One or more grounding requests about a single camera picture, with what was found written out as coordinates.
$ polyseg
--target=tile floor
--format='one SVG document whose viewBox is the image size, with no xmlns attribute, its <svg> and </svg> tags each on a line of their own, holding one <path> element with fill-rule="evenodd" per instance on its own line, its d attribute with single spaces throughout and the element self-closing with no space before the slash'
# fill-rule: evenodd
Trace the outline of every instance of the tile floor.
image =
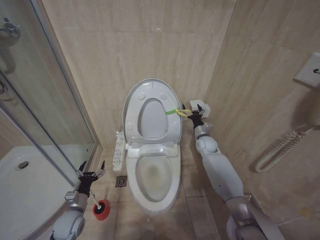
<svg viewBox="0 0 320 240">
<path fill-rule="evenodd" d="M 199 173 L 188 146 L 181 146 L 181 180 L 178 197 L 166 213 L 148 216 L 133 200 L 130 187 L 117 187 L 116 177 L 127 175 L 112 170 L 114 150 L 104 150 L 106 173 L 91 186 L 98 200 L 110 203 L 110 215 L 98 221 L 88 200 L 86 224 L 79 240 L 220 240 Z"/>
</svg>

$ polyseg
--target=floor drain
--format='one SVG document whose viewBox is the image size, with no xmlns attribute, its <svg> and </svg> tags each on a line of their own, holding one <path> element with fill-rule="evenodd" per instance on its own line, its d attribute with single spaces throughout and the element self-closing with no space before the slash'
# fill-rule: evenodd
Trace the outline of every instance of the floor drain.
<svg viewBox="0 0 320 240">
<path fill-rule="evenodd" d="M 19 169 L 24 169 L 24 168 L 26 168 L 28 165 L 29 165 L 29 162 L 28 162 L 28 161 L 22 161 L 22 162 L 18 165 L 18 168 L 19 168 Z"/>
<path fill-rule="evenodd" d="M 116 188 L 122 188 L 127 186 L 127 176 L 117 176 L 116 177 L 116 183 L 115 187 Z"/>
</svg>

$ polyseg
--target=toilet lid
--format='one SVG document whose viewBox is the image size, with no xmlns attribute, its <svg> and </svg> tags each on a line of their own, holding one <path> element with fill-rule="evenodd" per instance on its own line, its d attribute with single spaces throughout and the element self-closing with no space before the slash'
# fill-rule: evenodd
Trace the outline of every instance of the toilet lid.
<svg viewBox="0 0 320 240">
<path fill-rule="evenodd" d="M 133 87 L 123 108 L 125 140 L 132 143 L 179 143 L 181 117 L 166 112 L 180 109 L 175 92 L 159 79 L 146 79 Z"/>
</svg>

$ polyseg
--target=green string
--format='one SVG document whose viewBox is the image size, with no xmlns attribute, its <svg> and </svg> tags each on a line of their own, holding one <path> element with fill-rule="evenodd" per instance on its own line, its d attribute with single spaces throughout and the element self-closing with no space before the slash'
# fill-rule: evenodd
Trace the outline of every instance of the green string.
<svg viewBox="0 0 320 240">
<path fill-rule="evenodd" d="M 171 110 L 171 111 L 166 111 L 165 114 L 166 114 L 166 115 L 175 114 L 175 113 L 176 113 L 176 110 L 177 110 L 177 108 L 176 108 L 176 109 L 173 109 L 173 110 Z"/>
</svg>

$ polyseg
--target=toilet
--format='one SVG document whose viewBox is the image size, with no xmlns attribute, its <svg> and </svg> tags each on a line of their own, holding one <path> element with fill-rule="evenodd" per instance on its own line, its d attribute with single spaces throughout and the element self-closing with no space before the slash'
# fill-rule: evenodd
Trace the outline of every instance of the toilet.
<svg viewBox="0 0 320 240">
<path fill-rule="evenodd" d="M 159 79 L 145 79 L 129 92 L 123 107 L 127 179 L 135 202 L 149 215 L 168 210 L 180 183 L 182 119 L 177 95 Z"/>
</svg>

